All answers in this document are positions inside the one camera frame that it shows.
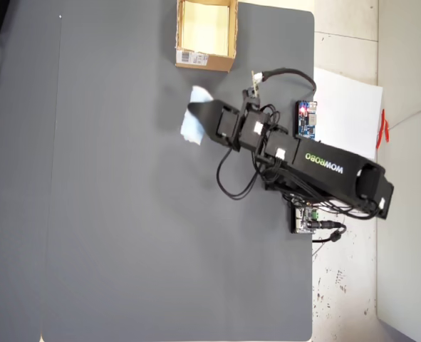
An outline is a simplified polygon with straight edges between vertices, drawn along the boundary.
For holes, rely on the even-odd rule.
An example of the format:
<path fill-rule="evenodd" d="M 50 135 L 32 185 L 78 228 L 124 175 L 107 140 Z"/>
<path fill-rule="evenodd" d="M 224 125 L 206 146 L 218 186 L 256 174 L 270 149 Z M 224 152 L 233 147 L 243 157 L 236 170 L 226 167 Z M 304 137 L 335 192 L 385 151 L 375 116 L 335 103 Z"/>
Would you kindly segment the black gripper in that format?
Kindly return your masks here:
<path fill-rule="evenodd" d="M 191 102 L 187 109 L 202 126 L 210 126 L 211 140 L 237 152 L 242 148 L 255 152 L 269 115 L 261 110 L 260 98 L 253 88 L 243 90 L 242 97 L 239 110 L 221 100 Z"/>

